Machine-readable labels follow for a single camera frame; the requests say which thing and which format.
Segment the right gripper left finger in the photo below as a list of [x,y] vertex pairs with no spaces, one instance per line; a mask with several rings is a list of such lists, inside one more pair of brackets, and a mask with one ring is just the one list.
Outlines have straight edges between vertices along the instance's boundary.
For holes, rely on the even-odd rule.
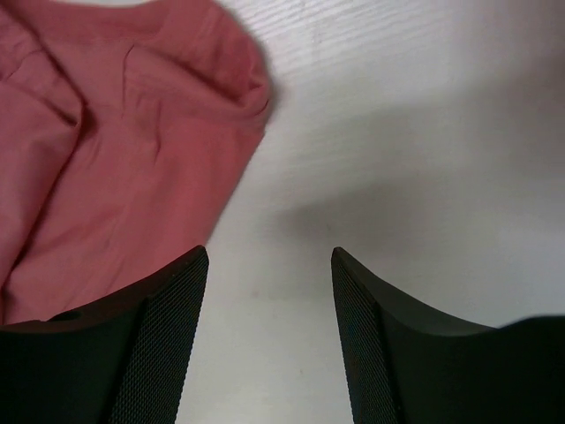
[[82,307],[4,325],[2,422],[174,422],[207,272],[197,246]]

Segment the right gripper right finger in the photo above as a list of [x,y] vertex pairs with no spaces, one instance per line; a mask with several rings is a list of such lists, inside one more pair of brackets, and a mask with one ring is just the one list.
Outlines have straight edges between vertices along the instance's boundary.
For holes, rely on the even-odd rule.
[[383,281],[341,247],[336,319],[357,423],[561,423],[564,319],[491,328]]

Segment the pink t shirt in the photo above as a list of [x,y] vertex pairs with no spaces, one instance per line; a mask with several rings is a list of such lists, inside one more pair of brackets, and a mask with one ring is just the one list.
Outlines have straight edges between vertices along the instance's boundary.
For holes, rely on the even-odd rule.
[[2,2],[2,323],[206,243],[271,99],[258,45],[216,2]]

